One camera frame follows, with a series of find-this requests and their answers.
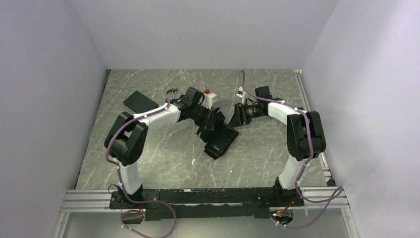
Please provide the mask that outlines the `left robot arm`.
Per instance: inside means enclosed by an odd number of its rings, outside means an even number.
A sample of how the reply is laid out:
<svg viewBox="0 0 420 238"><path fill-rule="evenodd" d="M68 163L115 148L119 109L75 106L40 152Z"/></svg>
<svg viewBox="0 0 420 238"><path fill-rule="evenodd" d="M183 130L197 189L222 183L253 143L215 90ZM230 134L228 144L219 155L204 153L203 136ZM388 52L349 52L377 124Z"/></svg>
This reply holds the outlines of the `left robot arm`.
<svg viewBox="0 0 420 238"><path fill-rule="evenodd" d="M215 126L212 122L213 104L219 100L209 89L200 91L189 87L178 99L167 99L162 106L139 114L121 113L105 139L105 159L116 166L117 189L129 208L138 207L143 200L143 186L137 161L141 157L149 132L167 125L191 119L198 126L197 135L210 142Z"/></svg>

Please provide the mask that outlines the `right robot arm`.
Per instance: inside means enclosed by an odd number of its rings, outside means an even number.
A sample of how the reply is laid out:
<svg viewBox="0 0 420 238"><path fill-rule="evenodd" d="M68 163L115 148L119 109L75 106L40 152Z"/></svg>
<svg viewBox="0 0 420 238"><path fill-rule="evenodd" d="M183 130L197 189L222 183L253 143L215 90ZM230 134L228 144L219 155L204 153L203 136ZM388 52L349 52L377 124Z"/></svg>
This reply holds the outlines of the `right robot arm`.
<svg viewBox="0 0 420 238"><path fill-rule="evenodd" d="M292 199L292 192L302 195L300 183L306 168L312 159L326 149L320 115L316 111L304 111L282 99L272 97L267 86L255 89L255 100L247 104L249 95L240 87L237 96L242 99L235 105L234 114L228 127L240 127L249 124L252 119L270 117L286 125L287 149L289 158L283 172L276 179L273 200L284 206Z"/></svg>

